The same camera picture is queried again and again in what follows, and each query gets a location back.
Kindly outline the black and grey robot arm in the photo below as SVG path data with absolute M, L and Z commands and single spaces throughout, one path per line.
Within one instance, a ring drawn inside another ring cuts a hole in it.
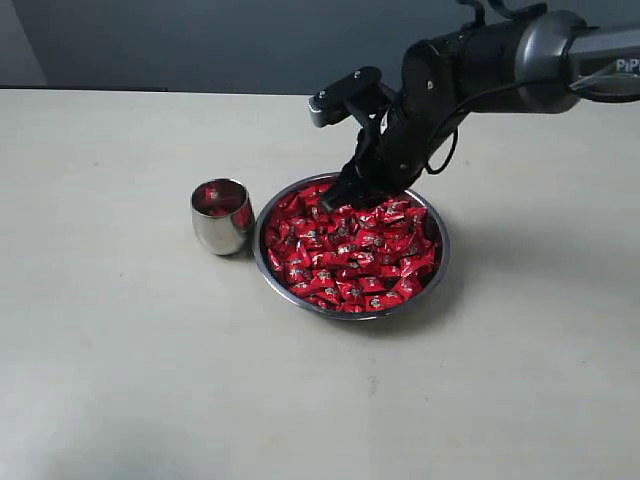
M 410 46 L 393 90 L 375 67 L 362 67 L 316 93 L 309 110 L 318 127 L 346 118 L 360 125 L 353 156 L 321 196 L 321 207 L 376 206 L 437 175 L 430 160 L 455 146 L 472 113 L 560 114 L 581 100 L 622 104 L 639 98 L 639 28 L 595 27 L 543 3 L 511 10 L 487 5 L 458 31 Z

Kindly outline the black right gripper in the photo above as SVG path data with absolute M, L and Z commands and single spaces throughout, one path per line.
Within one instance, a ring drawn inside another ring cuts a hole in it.
M 438 127 L 424 115 L 391 105 L 360 131 L 352 162 L 344 165 L 319 205 L 331 213 L 349 204 L 370 209 L 398 197 L 429 168 L 431 156 L 452 135 L 452 121 Z

